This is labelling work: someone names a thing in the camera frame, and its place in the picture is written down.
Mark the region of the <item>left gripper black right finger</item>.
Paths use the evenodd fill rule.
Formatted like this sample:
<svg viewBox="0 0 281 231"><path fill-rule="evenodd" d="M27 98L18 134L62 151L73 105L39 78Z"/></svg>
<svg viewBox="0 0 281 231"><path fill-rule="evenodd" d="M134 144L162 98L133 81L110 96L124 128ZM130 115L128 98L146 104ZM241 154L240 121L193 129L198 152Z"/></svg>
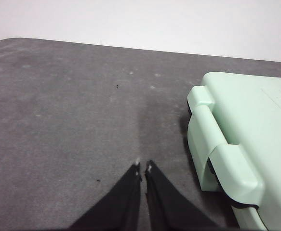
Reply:
<svg viewBox="0 0 281 231"><path fill-rule="evenodd" d="M217 228L152 161L147 162L147 204L152 228Z"/></svg>

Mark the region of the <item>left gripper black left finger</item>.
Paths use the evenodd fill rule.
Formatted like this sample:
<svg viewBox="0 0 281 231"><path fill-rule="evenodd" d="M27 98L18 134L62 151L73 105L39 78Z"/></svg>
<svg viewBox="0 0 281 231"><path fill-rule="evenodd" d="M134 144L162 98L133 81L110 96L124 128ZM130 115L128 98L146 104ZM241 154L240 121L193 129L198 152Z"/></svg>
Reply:
<svg viewBox="0 0 281 231"><path fill-rule="evenodd" d="M71 228L136 228L140 207L140 162L136 160L111 190Z"/></svg>

